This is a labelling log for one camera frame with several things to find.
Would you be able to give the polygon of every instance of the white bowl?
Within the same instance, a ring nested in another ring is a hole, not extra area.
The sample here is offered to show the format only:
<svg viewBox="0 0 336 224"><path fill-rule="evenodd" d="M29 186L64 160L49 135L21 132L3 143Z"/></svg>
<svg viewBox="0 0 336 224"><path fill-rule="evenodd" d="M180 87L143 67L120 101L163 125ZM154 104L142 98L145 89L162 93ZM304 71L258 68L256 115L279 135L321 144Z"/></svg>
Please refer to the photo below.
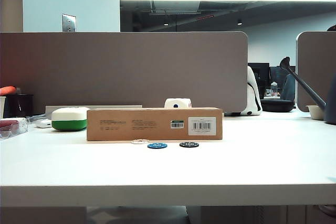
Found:
<svg viewBox="0 0 336 224"><path fill-rule="evenodd" d="M314 120L323 120L324 112L317 105L307 105L310 117Z"/></svg>

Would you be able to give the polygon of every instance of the cubicle divider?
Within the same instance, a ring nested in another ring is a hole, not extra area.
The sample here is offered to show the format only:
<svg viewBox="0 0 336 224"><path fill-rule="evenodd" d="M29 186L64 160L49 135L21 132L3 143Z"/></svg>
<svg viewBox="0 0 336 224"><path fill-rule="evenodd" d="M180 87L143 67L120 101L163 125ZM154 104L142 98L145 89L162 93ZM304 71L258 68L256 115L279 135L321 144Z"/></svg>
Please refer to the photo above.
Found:
<svg viewBox="0 0 336 224"><path fill-rule="evenodd" d="M307 31L297 38L297 74L325 101L336 73L336 32ZM301 111L315 104L305 90L297 86L297 103Z"/></svg>
<svg viewBox="0 0 336 224"><path fill-rule="evenodd" d="M242 111L247 36L242 32L2 33L0 85L46 105L141 104L166 98Z"/></svg>

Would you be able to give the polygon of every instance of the wall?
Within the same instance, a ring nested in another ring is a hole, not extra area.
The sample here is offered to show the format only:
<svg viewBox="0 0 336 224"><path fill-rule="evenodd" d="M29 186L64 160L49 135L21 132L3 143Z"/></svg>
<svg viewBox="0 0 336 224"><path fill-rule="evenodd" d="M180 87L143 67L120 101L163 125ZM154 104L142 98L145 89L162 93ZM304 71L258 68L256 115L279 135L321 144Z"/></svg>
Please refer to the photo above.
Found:
<svg viewBox="0 0 336 224"><path fill-rule="evenodd" d="M0 0L0 31L23 31L22 0Z"/></svg>
<svg viewBox="0 0 336 224"><path fill-rule="evenodd" d="M303 31L326 31L336 24L336 13L320 14L273 22L258 26L240 27L248 36L248 61L269 62L278 66L289 56L296 64L296 38Z"/></svg>
<svg viewBox="0 0 336 224"><path fill-rule="evenodd" d="M119 0L23 0L23 30L62 31L62 13L75 15L77 31L120 31Z"/></svg>

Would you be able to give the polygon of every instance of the barcode label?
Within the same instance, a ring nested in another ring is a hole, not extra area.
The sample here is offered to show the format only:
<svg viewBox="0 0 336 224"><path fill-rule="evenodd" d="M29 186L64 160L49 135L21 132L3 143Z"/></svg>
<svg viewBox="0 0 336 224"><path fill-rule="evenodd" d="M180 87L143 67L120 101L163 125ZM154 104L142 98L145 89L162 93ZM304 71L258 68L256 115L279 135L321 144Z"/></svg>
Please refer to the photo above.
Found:
<svg viewBox="0 0 336 224"><path fill-rule="evenodd" d="M210 130L211 123L193 123L194 130Z"/></svg>
<svg viewBox="0 0 336 224"><path fill-rule="evenodd" d="M188 118L189 135L216 135L216 117Z"/></svg>
<svg viewBox="0 0 336 224"><path fill-rule="evenodd" d="M183 129L184 121L183 120L170 121L170 128L171 129Z"/></svg>

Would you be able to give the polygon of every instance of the green and white container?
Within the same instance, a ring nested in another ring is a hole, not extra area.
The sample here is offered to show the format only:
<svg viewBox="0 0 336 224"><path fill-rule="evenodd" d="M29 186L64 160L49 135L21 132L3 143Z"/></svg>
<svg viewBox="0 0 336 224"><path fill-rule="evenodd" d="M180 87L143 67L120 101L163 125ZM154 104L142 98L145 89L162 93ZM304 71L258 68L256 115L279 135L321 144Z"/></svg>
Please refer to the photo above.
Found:
<svg viewBox="0 0 336 224"><path fill-rule="evenodd" d="M87 107L61 108L51 114L51 125L59 131L79 131L87 126Z"/></svg>

